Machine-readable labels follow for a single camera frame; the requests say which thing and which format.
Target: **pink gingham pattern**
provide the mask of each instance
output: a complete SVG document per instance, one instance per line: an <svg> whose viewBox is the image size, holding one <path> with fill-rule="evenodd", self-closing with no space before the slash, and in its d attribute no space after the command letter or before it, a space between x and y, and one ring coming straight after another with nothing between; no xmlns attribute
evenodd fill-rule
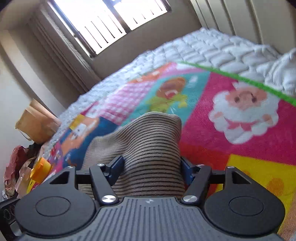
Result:
<svg viewBox="0 0 296 241"><path fill-rule="evenodd" d="M120 126L147 95L154 83L146 81L124 85L106 99L100 116Z"/></svg>

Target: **striped fabric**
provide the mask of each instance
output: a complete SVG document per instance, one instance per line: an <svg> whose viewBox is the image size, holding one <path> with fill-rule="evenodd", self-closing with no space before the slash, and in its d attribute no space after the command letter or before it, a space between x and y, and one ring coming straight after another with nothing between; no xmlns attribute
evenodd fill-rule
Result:
<svg viewBox="0 0 296 241"><path fill-rule="evenodd" d="M107 164L122 155L125 169L112 187L124 196L176 196L184 192L178 142L181 120L176 115L150 112L116 132L95 138L88 147L82 169ZM79 189L92 195L90 185Z"/></svg>

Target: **mattress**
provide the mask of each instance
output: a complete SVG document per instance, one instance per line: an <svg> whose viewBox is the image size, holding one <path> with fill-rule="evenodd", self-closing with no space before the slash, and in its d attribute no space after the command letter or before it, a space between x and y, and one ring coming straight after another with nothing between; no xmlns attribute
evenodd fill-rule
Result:
<svg viewBox="0 0 296 241"><path fill-rule="evenodd" d="M296 61L293 49L280 55L269 45L257 45L238 36L201 28L140 54L130 64L105 78L60 115L62 125L45 148L49 156L53 145L72 120L91 103L106 98L127 81L150 72L167 62L186 61L262 82L287 95L295 96Z"/></svg>

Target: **green edge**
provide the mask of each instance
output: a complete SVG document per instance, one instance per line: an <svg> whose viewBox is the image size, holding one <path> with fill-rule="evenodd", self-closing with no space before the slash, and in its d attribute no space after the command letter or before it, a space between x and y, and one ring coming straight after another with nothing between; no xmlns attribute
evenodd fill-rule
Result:
<svg viewBox="0 0 296 241"><path fill-rule="evenodd" d="M255 87L259 88L259 89L262 89L262 90L265 90L265 91L267 91L267 92L269 92L271 94L274 94L277 97L281 98L282 100L284 100L284 101L286 101L286 102L288 102L291 105L293 105L293 106L296 107L296 99L294 99L293 97L288 96L286 94L283 94L280 91L277 91L275 89L272 89L272 88L270 88L270 87L268 87L268 86L266 86L266 85L264 85L262 83L259 83L259 82L256 82L254 80L250 80L250 79L241 77L238 74L227 73L227 72L224 72L224 71L221 71L219 69L212 68L212 67L205 67L205 66L201 66L199 64L188 63L188 62L185 62L185 61L182 61L180 63L189 64L189 65L192 65L192 66L201 68L201 69L205 69L205 70L208 70L208 71L211 71L211 72L215 72L215 73L220 74L220 75L224 75L224 76L233 78L233 79L238 80L238 81L246 82L246 83L251 84L251 85L253 85L253 86L255 86Z"/></svg>

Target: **paneled headboard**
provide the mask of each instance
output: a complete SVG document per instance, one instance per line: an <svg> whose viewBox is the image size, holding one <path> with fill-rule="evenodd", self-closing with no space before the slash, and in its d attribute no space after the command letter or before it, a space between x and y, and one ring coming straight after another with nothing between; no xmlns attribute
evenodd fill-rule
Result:
<svg viewBox="0 0 296 241"><path fill-rule="evenodd" d="M190 0L201 25L269 44L280 53L296 47L296 10L286 0Z"/></svg>

